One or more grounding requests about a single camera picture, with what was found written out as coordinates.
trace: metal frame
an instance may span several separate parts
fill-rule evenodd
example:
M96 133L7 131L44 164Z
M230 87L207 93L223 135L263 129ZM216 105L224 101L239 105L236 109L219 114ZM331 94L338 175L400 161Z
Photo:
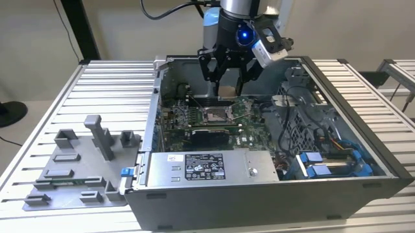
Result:
M84 60L100 60L83 0L60 0Z
M408 104L415 98L415 61L387 59L382 62L378 71L386 72L399 82L394 93L396 93L400 86L404 86L410 91L406 99L406 104L402 109L402 111L404 112Z

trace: black cable on floor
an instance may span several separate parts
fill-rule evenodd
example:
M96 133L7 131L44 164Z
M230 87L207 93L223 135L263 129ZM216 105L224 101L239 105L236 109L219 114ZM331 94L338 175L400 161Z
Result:
M395 96L395 94L396 94L396 91L398 91L399 87L400 87L400 84L398 84L398 87L396 87L396 89L395 89L395 91L394 91L394 94L392 94L392 96L391 96L390 101L394 99L394 96Z
M11 143L11 144L15 144L16 146L23 147L23 145L21 145L21 144L19 144L17 142L12 142L12 141L9 141L9 140L4 139L1 136L0 136L0 139L1 139L4 142L8 142L8 143Z
M196 6L196 5L204 5L204 2L202 1L190 1L187 3L183 3L182 5L176 6L174 9L170 9L167 12L164 12L162 15L159 16L151 16L144 8L144 4L143 4L143 0L140 0L140 7L142 7L142 11L144 13L144 15L152 19L152 20L159 20L163 19L166 16L168 16L171 13L179 11L182 8L186 8L187 6Z
M78 59L78 63L79 63L79 62L80 62L79 56L78 56L78 53L76 53L76 51L75 51L75 47L74 47L74 44L72 44L70 31L68 31L68 28L67 28L67 26L66 26L66 23L64 23L64 20L63 20L63 16L60 15L60 11L59 11L59 8L58 8L58 5L56 5L56 0L54 0L54 4L55 4L56 12L58 12L58 14L59 14L60 21L62 21L62 23L63 23L63 25L64 25L64 28L66 28L66 30L67 30L67 34L68 34L68 39L70 39L72 51L74 51L74 53L75 53L75 56L76 56L76 59Z

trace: gray floor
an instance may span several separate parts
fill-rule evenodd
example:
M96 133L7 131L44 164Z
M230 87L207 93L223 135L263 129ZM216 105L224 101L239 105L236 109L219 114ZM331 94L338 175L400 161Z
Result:
M40 118L44 116L47 109L52 104L48 101L25 101L28 112L25 117L13 125L0 128L0 136L17 142L24 143L27 137L33 131ZM12 161L20 147L0 140L0 174L3 174L9 162Z

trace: sticker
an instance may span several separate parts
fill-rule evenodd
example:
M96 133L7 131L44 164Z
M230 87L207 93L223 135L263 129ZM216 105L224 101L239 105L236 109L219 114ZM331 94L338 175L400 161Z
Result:
M170 154L167 156L167 161L170 161L170 162L183 162L183 157L184 157L183 154Z
M184 163L188 181L226 179L223 154L187 154Z

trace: motherboard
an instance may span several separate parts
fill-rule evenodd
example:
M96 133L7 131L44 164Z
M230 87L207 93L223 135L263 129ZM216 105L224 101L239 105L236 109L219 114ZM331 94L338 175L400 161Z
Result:
M262 118L264 104L254 97L230 100L167 100L163 107L166 151L276 151Z

